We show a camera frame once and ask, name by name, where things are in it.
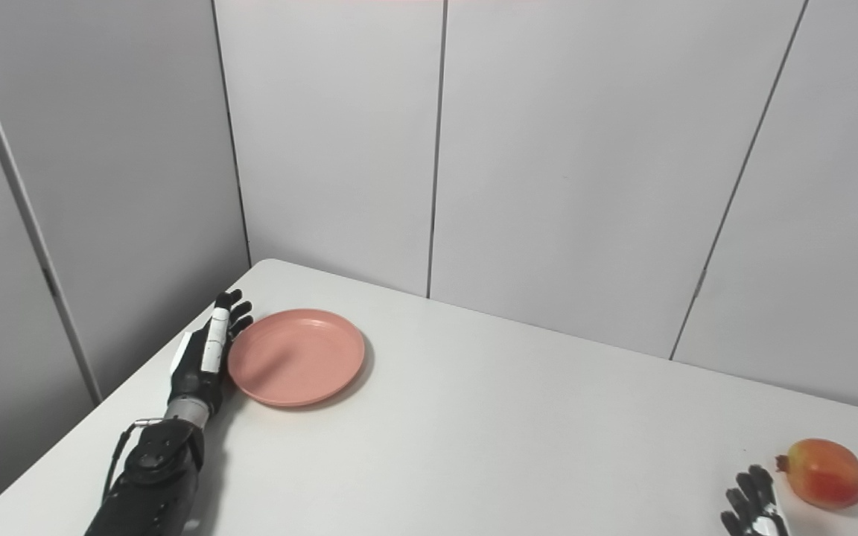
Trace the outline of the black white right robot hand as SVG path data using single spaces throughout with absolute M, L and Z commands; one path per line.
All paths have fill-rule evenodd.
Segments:
M 749 465 L 726 489 L 729 509 L 719 515 L 728 535 L 782 535 L 791 533 L 779 508 L 773 478 L 763 466 Z

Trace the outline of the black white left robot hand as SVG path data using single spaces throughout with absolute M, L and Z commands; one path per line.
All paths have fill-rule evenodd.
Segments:
M 171 364 L 171 385 L 165 418 L 181 418 L 200 429 L 221 408 L 229 349 L 252 325 L 252 303 L 234 289 L 221 293 L 210 316 L 197 330 L 182 336 Z

